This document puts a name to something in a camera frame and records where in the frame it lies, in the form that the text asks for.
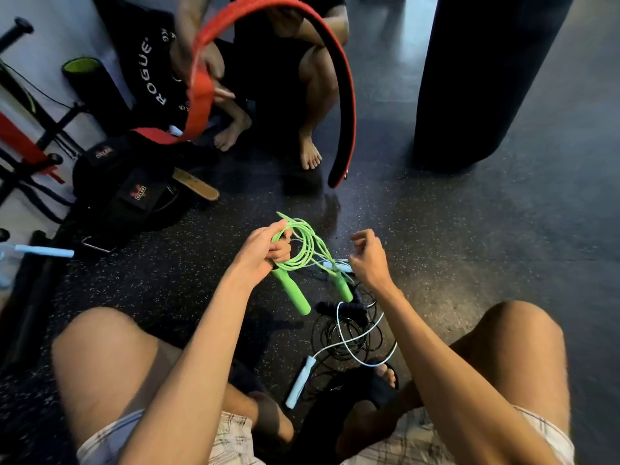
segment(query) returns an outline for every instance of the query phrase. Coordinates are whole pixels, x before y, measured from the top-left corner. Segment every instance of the knee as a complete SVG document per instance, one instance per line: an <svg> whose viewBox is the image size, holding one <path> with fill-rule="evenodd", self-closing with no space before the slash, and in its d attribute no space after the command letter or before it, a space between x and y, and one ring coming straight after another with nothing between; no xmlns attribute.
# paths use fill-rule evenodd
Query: knee
<svg viewBox="0 0 620 465"><path fill-rule="evenodd" d="M325 47L314 53L314 68L323 79L323 83L330 92L338 91L338 79L332 57Z"/></svg>
<svg viewBox="0 0 620 465"><path fill-rule="evenodd" d="M529 302L501 302L492 307L487 316L492 323L517 329L524 336L553 336L563 341L560 325L545 310Z"/></svg>
<svg viewBox="0 0 620 465"><path fill-rule="evenodd" d="M76 316L51 344L55 362L67 351L83 349L99 342L106 342L128 327L135 326L128 315L109 307L88 309Z"/></svg>

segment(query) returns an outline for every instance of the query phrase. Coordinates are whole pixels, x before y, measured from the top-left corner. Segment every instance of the black gym bag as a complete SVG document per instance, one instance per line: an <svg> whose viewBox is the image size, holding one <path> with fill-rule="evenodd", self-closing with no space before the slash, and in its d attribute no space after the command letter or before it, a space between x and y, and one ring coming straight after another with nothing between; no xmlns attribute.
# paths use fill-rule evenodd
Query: black gym bag
<svg viewBox="0 0 620 465"><path fill-rule="evenodd" d="M161 146L128 132L83 153L73 168L76 215L87 235L82 244L110 253L136 233L177 222L194 194L172 173L190 147Z"/></svg>

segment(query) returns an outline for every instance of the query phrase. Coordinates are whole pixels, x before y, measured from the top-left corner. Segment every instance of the valeo weightlifting belt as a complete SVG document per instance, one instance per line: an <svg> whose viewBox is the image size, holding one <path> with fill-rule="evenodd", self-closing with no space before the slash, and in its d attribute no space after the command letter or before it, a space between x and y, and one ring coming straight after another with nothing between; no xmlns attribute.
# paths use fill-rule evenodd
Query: valeo weightlifting belt
<svg viewBox="0 0 620 465"><path fill-rule="evenodd" d="M163 145L194 140L202 134L209 123L209 114L213 103L213 82L207 73L206 64L202 61L200 53L207 44L211 43L213 39L238 19L273 6L297 9L312 23L332 57L340 91L340 138L338 140L338 152L332 170L329 173L327 184L329 187L335 188L343 178L346 178L353 154L353 146L355 145L355 94L353 92L353 79L344 50L333 32L327 27L316 11L298 0L235 0L222 9L211 22L198 32L191 46L193 62L188 90L190 107L183 134L180 137L175 137L156 128L138 128L135 131L149 140Z"/></svg>

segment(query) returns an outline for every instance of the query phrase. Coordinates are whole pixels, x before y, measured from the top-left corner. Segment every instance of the green jump rope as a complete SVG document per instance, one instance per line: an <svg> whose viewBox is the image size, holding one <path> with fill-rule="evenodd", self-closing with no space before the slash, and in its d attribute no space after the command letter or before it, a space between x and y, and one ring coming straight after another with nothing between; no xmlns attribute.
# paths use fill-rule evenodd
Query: green jump rope
<svg viewBox="0 0 620 465"><path fill-rule="evenodd" d="M332 268L336 268L336 262L330 255L323 240L321 240L321 238L314 233L314 230L306 221L302 219L291 219L281 212L277 212L277 214L281 218L286 219L288 223L283 231L279 232L274 236L274 238L272 238L272 242L275 243L278 241L284 234L285 230L291 228L293 229L294 240L301 242L301 249L295 256L291 257L289 261L284 263L274 263L277 267L272 270L272 274L282 283L284 290L291 299L291 302L293 302L295 307L299 310L299 313L302 315L307 315L311 310L310 304L288 273L290 271L296 271L297 269L302 269L312 265L316 265L323 269L323 271L329 273L329 279L338 289L342 300L345 302L351 302L353 300L353 294L346 283L347 280L353 282L351 277L337 269L327 269L321 264L321 261L314 258L315 256L318 256L322 258L322 260L330 261Z"/></svg>

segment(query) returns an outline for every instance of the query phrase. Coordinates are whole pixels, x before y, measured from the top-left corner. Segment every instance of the rubber gym floor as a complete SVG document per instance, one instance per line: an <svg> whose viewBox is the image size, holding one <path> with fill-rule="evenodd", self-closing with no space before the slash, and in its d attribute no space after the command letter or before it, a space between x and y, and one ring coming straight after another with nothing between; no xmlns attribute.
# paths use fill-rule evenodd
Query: rubber gym floor
<svg viewBox="0 0 620 465"><path fill-rule="evenodd" d="M236 250L276 211L310 222L334 257L348 255L353 231L373 228L395 281L447 342L501 300L545 308L565 334L578 462L620 454L620 0L575 0L500 149L457 175L409 165L437 0L347 1L358 113L347 181L325 184L337 110L315 134L318 171L299 171L295 156L274 156L250 134L209 173L219 202L199 202L107 258L72 261L38 366L0 383L0 429L20 431L24 463L75 460L50 367L53 336L107 305L184 344ZM294 277L311 304L336 296L313 272ZM237 356L279 401L311 353L316 318L301 317L273 278L251 297ZM393 364L407 379L399 355ZM310 405L292 411L297 427Z"/></svg>

